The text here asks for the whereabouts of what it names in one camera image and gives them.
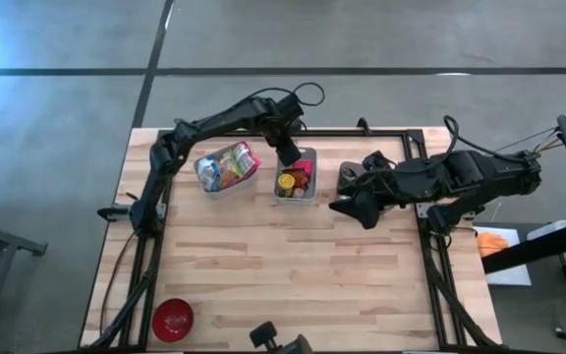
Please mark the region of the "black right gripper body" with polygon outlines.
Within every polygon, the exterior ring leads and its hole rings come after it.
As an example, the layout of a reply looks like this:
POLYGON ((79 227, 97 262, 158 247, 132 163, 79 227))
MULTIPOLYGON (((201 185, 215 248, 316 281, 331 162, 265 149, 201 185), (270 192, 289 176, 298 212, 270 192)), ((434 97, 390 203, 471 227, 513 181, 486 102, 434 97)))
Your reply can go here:
POLYGON ((414 202, 398 184, 398 177, 414 173, 404 164, 388 162, 385 165, 362 164, 363 173, 356 179, 356 197, 370 198, 382 206, 403 207, 414 202))

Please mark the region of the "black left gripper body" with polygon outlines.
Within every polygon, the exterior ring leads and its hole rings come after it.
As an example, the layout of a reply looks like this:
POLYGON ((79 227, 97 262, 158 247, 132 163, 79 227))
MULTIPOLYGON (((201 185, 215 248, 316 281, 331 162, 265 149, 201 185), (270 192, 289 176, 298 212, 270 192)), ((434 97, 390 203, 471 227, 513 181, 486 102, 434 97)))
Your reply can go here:
POLYGON ((278 101, 266 100, 268 109, 262 122, 262 135, 268 141, 283 141, 300 129, 299 119, 304 114, 299 98, 290 93, 278 101))

